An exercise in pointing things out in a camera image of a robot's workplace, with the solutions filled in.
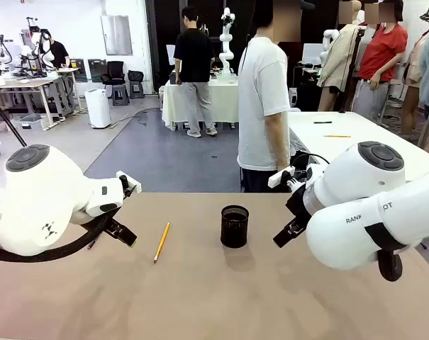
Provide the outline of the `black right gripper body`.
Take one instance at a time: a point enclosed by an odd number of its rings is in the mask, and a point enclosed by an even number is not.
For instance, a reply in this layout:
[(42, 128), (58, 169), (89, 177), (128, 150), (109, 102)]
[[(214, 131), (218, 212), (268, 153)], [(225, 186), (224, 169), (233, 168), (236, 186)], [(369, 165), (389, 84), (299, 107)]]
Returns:
[(300, 188), (295, 190), (291, 197), (286, 203), (286, 207), (294, 215), (297, 222), (308, 222), (309, 221), (309, 212), (307, 211), (304, 202), (303, 195), (306, 191), (306, 187), (303, 184)]

